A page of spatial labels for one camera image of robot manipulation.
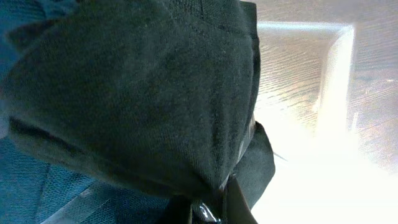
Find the dark grey garment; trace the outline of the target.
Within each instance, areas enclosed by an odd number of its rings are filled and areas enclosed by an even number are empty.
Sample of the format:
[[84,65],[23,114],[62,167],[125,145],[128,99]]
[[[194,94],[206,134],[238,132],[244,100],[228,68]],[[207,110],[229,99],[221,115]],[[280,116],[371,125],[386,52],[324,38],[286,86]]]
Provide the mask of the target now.
[[249,206],[275,172],[253,112],[256,5],[83,1],[6,33],[9,137],[35,158],[129,189],[214,205],[235,175]]

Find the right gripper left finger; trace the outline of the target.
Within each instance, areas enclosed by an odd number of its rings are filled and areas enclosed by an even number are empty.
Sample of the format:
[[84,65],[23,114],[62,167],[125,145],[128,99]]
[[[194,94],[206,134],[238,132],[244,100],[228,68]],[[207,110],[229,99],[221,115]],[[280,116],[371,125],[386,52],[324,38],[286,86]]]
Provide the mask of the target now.
[[157,224],[191,224],[191,201],[183,196],[170,199]]

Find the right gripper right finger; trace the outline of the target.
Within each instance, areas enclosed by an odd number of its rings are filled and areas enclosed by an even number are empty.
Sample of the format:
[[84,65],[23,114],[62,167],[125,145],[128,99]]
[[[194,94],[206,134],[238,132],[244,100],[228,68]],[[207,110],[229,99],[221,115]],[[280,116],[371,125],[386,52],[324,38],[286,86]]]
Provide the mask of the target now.
[[224,223],[257,224],[234,176],[229,178],[224,190]]

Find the blue garment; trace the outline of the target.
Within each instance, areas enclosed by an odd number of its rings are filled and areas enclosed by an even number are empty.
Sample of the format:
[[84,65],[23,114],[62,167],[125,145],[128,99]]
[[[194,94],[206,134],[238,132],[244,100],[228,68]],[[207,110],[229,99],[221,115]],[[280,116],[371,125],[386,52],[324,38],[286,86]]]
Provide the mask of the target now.
[[[76,0],[1,0],[1,76],[19,54],[5,40],[10,30],[33,22],[58,19],[73,12]],[[7,137],[8,120],[1,113],[1,223],[42,223],[94,180],[19,152]],[[135,190],[115,190],[84,223],[155,223],[168,204]]]

